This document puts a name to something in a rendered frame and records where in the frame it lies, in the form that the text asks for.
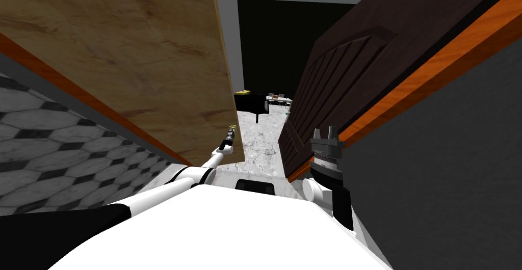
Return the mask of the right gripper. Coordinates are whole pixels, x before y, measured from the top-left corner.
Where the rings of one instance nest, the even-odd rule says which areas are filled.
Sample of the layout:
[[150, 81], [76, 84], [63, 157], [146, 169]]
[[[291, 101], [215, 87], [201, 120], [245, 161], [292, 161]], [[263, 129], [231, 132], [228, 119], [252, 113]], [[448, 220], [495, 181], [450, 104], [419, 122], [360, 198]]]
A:
[[338, 159], [341, 159], [341, 141], [338, 138], [338, 128], [336, 126], [329, 126], [327, 139], [322, 139], [320, 129], [315, 128], [310, 143], [315, 159], [329, 162], [336, 162]]

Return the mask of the black table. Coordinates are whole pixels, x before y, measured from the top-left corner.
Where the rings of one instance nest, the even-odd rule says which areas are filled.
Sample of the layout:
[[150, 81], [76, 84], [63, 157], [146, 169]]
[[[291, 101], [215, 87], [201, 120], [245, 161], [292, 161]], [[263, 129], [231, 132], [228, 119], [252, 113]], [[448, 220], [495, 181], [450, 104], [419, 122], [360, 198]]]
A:
[[266, 96], [259, 94], [234, 94], [234, 101], [238, 112], [249, 112], [256, 115], [256, 123], [260, 114], [269, 114], [269, 104]]

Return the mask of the white table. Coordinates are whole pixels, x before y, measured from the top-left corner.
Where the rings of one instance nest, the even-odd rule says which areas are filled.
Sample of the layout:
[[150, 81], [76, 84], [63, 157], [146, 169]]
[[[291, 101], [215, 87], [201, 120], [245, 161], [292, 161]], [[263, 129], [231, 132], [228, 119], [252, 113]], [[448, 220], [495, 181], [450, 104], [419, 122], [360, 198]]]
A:
[[285, 106], [291, 106], [292, 100], [289, 98], [286, 98], [284, 96], [279, 96], [273, 93], [269, 93], [269, 95], [266, 97], [266, 100], [269, 104], [277, 104], [277, 105], [285, 105]]

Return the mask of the dark brown door leaf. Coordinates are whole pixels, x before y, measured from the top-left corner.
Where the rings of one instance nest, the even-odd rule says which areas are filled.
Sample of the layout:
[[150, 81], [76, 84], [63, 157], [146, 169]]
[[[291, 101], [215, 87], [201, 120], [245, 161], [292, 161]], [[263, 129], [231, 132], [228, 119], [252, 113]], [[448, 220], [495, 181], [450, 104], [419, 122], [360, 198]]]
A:
[[315, 128], [347, 128], [499, 0], [361, 0], [319, 37], [284, 124], [285, 177]]

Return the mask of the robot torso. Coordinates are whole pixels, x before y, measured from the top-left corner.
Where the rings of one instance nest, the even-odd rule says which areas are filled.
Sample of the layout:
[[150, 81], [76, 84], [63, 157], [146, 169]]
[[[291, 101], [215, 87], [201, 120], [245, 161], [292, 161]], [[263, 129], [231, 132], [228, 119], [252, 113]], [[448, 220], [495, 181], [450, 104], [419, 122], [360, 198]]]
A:
[[49, 270], [392, 270], [312, 202], [201, 184]]

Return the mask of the light wood door leaf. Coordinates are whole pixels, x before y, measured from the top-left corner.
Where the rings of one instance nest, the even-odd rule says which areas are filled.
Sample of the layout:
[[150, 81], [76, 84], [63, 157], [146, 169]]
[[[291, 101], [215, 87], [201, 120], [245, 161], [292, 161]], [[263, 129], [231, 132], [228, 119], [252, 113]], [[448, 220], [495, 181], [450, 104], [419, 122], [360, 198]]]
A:
[[218, 0], [0, 0], [0, 72], [174, 163], [238, 123]]

